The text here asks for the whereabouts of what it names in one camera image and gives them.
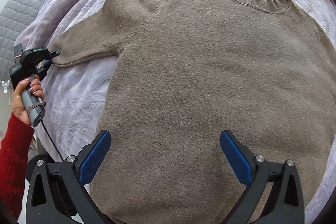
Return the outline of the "red knit sleeve forearm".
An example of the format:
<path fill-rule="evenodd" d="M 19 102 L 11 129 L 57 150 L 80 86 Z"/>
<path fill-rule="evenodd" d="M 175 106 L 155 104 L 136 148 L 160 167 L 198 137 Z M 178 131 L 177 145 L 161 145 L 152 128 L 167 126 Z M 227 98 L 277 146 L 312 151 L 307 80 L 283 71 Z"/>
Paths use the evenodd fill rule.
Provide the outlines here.
<path fill-rule="evenodd" d="M 15 219 L 22 210 L 27 155 L 33 134 L 27 113 L 12 113 L 1 141 L 1 200 Z"/>

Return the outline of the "left hand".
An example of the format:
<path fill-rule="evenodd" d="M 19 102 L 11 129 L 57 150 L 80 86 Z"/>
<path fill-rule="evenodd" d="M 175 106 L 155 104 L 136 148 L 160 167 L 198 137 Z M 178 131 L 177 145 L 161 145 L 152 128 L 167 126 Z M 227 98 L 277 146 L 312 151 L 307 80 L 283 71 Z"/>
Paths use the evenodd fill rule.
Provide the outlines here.
<path fill-rule="evenodd" d="M 29 88 L 29 91 L 36 97 L 39 97 L 42 101 L 45 100 L 45 94 L 43 88 L 41 86 L 41 82 L 39 76 L 34 75 L 34 79 L 26 78 L 21 80 L 17 87 L 15 88 L 12 100 L 10 103 L 11 112 L 20 119 L 24 124 L 31 126 L 31 122 L 29 119 L 29 115 L 26 112 L 24 107 L 21 94 L 25 90 L 25 88 Z"/>

